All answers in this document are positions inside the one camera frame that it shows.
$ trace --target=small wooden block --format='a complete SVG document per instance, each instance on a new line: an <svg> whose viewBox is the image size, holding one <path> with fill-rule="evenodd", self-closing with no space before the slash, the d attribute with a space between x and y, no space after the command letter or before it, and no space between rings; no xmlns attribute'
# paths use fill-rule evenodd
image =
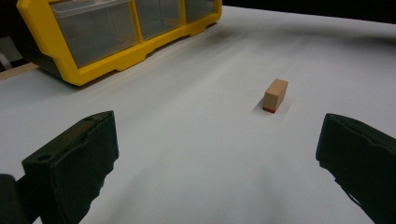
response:
<svg viewBox="0 0 396 224"><path fill-rule="evenodd" d="M271 113L275 113L280 103L282 103L283 98L285 98L288 84L288 81L275 79L265 92L262 109Z"/></svg>

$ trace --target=white table surface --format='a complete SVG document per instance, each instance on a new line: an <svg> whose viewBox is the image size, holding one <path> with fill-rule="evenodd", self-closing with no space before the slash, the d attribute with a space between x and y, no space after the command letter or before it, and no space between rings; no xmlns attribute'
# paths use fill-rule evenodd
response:
<svg viewBox="0 0 396 224"><path fill-rule="evenodd" d="M289 87L270 114L275 78ZM396 25L224 7L86 88L40 70L1 81L0 171L22 177L21 160L114 110L120 158L81 223L373 223L315 153L326 113L396 136L395 86Z"/></svg>

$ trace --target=yellow storage bin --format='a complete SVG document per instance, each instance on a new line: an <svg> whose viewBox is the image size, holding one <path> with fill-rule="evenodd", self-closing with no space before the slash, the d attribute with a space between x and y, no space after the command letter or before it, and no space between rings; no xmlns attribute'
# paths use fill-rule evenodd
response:
<svg viewBox="0 0 396 224"><path fill-rule="evenodd" d="M221 16L221 0L19 0L17 7L56 75L78 86L142 62Z"/></svg>

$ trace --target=yellow plastic organizer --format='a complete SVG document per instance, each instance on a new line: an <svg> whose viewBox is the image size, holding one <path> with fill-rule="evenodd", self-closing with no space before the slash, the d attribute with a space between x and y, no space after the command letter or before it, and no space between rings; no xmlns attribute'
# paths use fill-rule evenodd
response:
<svg viewBox="0 0 396 224"><path fill-rule="evenodd" d="M39 51L81 86L219 20L221 0L19 0Z"/></svg>

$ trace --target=red base of block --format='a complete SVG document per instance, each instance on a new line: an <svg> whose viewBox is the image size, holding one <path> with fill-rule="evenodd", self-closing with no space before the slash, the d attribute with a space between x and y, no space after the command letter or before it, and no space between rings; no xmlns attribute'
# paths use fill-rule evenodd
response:
<svg viewBox="0 0 396 224"><path fill-rule="evenodd" d="M276 112L276 110L269 109L269 108L266 108L266 107L263 107L262 109L265 110L265 111L268 111L270 113L273 113L273 114L275 114L275 112Z"/></svg>

